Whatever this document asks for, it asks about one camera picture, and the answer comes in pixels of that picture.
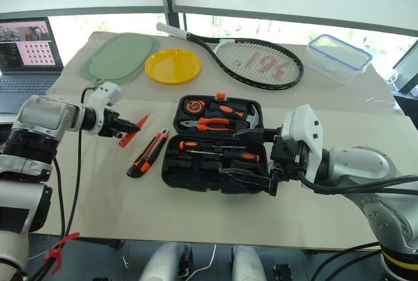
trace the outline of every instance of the racket strings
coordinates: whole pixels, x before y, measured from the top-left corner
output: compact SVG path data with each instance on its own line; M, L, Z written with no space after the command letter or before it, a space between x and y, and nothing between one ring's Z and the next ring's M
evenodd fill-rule
M261 44L228 42L218 47L216 55L228 69L260 83L288 84L300 75L292 57Z

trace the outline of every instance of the laptop screen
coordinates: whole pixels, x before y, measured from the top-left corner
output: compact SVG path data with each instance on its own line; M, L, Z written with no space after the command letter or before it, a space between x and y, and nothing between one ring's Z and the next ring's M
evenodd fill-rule
M63 64L48 18L0 20L0 71L61 72Z

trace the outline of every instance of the window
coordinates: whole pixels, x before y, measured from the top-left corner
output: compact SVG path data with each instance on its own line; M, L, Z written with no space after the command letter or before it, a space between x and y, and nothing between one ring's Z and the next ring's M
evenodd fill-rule
M186 20L188 31L207 37L248 37L280 44L308 44L320 34L329 34L369 52L373 66L385 80L393 76L392 67L418 39L363 29L252 18L186 14Z
M94 31L167 35L155 28L157 22L165 23L162 13L50 16L49 20L64 65L86 44Z

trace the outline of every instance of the laptop keyboard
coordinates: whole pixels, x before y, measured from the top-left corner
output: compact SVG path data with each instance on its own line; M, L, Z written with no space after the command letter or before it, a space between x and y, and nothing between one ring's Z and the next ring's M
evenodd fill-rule
M0 93L44 93L57 80L56 76L0 77Z

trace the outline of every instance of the plastic food container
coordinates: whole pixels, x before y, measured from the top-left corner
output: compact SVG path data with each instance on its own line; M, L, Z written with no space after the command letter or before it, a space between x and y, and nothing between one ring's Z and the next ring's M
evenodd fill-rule
M340 39L320 35L308 44L304 65L348 85L363 73L372 56Z

